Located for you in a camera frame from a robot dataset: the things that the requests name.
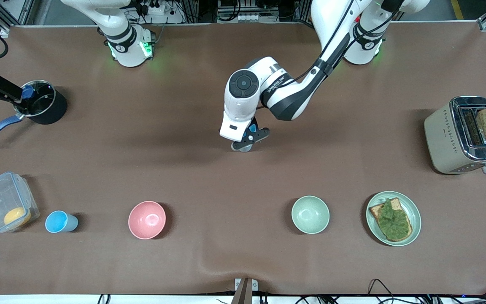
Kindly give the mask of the glass lid with blue knob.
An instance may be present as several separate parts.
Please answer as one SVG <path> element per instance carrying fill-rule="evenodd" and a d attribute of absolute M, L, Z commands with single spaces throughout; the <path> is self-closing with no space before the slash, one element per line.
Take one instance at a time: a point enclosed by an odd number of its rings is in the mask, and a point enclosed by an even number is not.
<path fill-rule="evenodd" d="M 25 116 L 39 115 L 50 108 L 55 96 L 56 90 L 48 81 L 29 81 L 22 85 L 20 102 L 14 108 Z"/>

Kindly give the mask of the green bowl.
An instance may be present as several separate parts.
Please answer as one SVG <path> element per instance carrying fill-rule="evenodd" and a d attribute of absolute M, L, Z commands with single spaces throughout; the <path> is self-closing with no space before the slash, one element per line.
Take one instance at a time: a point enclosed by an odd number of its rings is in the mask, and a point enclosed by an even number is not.
<path fill-rule="evenodd" d="M 317 234 L 328 227 L 330 211 L 322 199 L 306 195 L 294 202 L 291 219 L 295 227 L 302 233 Z"/>

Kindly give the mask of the yellow round food piece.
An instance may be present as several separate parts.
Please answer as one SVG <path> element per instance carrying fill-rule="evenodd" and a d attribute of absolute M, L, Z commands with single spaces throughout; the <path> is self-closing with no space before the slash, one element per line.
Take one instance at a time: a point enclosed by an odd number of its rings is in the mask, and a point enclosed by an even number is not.
<path fill-rule="evenodd" d="M 17 207 L 6 213 L 4 216 L 5 225 L 22 225 L 31 219 L 31 212 L 28 209 Z"/>

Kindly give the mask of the pink bowl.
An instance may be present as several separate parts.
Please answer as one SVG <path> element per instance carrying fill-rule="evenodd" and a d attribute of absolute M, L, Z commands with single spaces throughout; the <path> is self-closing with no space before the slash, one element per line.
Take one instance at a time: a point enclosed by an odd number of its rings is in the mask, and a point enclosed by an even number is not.
<path fill-rule="evenodd" d="M 166 212 L 159 203 L 144 201 L 131 210 L 128 217 L 128 227 L 131 234 L 136 238 L 149 240 L 162 232 L 166 221 Z"/>

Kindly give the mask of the white power strip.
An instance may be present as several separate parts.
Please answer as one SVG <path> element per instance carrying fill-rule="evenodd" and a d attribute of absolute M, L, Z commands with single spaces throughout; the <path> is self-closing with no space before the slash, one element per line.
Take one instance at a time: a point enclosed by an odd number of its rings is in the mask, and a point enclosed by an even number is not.
<path fill-rule="evenodd" d="M 139 4 L 137 12 L 142 16 L 163 16 L 167 11 L 167 5 L 161 0 L 151 0 Z"/>

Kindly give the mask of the green plate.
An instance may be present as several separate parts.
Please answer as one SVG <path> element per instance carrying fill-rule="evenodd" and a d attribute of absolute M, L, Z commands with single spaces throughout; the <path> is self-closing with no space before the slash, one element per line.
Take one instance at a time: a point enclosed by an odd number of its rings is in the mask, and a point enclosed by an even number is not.
<path fill-rule="evenodd" d="M 377 193 L 367 204 L 365 214 L 372 234 L 388 246 L 406 246 L 419 236 L 420 212 L 402 193 Z"/>

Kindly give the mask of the beige and chrome toaster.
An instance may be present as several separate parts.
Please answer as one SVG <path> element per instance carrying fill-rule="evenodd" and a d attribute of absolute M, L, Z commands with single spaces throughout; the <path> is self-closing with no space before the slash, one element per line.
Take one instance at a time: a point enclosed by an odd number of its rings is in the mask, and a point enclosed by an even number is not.
<path fill-rule="evenodd" d="M 481 170 L 486 174 L 486 139 L 476 121 L 486 109 L 486 98 L 457 96 L 424 121 L 424 131 L 436 171 L 461 175 Z"/>

